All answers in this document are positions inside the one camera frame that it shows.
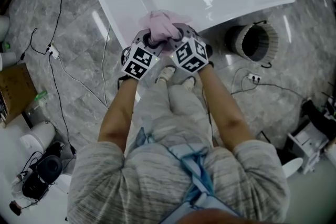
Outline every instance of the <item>leg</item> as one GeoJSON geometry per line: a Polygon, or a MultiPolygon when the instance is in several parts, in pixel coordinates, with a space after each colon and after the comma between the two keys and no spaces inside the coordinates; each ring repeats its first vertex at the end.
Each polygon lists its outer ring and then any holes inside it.
{"type": "Polygon", "coordinates": [[[207,112],[198,97],[191,91],[195,82],[188,78],[182,85],[174,85],[169,89],[172,112],[183,121],[184,125],[194,126],[194,130],[204,135],[212,144],[211,126],[207,112]]]}
{"type": "Polygon", "coordinates": [[[140,127],[144,127],[147,133],[152,133],[154,139],[155,137],[159,139],[159,137],[175,128],[175,124],[172,124],[175,119],[170,110],[166,84],[166,81],[174,75],[175,71],[175,67],[165,67],[161,71],[157,82],[146,90],[135,106],[132,121],[136,133],[140,127]]]}

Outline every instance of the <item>pink cloth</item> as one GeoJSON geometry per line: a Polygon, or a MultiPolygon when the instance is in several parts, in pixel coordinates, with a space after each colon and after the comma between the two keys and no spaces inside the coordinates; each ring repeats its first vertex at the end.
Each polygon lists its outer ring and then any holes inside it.
{"type": "Polygon", "coordinates": [[[169,10],[158,10],[150,12],[140,19],[139,23],[144,28],[150,28],[151,38],[150,42],[157,44],[168,38],[181,38],[180,31],[173,26],[175,23],[189,23],[191,18],[186,15],[179,15],[169,10]]]}

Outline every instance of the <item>fiducial marker cube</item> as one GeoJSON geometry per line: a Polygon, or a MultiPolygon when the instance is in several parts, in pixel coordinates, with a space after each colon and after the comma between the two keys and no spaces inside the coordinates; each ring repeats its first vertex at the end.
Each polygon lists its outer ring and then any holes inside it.
{"type": "Polygon", "coordinates": [[[209,63],[206,45],[203,41],[198,41],[194,37],[184,37],[182,42],[182,45],[171,54],[171,58],[178,68],[194,74],[209,63]]]}
{"type": "Polygon", "coordinates": [[[121,63],[121,71],[137,80],[141,80],[160,61],[159,57],[151,54],[143,47],[142,43],[133,43],[123,51],[124,59],[121,63]]]}

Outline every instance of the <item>gray striped shirt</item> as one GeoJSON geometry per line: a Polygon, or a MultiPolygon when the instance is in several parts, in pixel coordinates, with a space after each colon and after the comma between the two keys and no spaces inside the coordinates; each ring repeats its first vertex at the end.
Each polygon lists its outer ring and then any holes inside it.
{"type": "MultiPolygon", "coordinates": [[[[246,218],[281,222],[289,190],[275,148],[247,141],[210,150],[204,162],[215,194],[246,218]]],[[[68,197],[70,223],[158,223],[180,205],[191,178],[161,144],[126,157],[113,143],[78,152],[68,197]]]]}

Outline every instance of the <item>sleeve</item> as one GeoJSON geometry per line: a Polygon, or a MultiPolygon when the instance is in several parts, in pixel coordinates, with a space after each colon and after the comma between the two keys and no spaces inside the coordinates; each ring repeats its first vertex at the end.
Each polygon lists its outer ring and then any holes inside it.
{"type": "Polygon", "coordinates": [[[241,164],[253,210],[258,220],[284,221],[289,207],[287,180],[273,145],[251,140],[238,145],[233,154],[241,164]]]}
{"type": "Polygon", "coordinates": [[[78,154],[68,194],[70,223],[93,223],[113,192],[118,192],[124,154],[111,142],[98,142],[78,154]]]}

